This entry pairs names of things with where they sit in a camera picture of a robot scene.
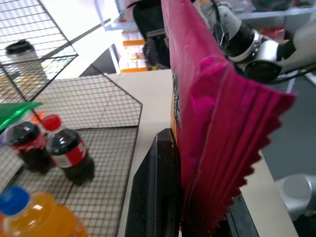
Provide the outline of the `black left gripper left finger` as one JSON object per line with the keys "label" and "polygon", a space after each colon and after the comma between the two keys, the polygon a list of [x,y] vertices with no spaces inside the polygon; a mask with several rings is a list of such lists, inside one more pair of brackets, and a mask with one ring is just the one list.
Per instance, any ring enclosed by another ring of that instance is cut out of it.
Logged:
{"label": "black left gripper left finger", "polygon": [[155,135],[133,177],[127,237],[177,237],[183,208],[181,168],[172,130]]}

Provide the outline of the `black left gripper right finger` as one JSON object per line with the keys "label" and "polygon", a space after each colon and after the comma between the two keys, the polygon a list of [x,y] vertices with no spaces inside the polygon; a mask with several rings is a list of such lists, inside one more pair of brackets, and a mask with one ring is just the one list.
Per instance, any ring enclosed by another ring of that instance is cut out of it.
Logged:
{"label": "black left gripper right finger", "polygon": [[259,237],[253,219],[242,195],[233,198],[229,213],[220,222],[220,237]]}

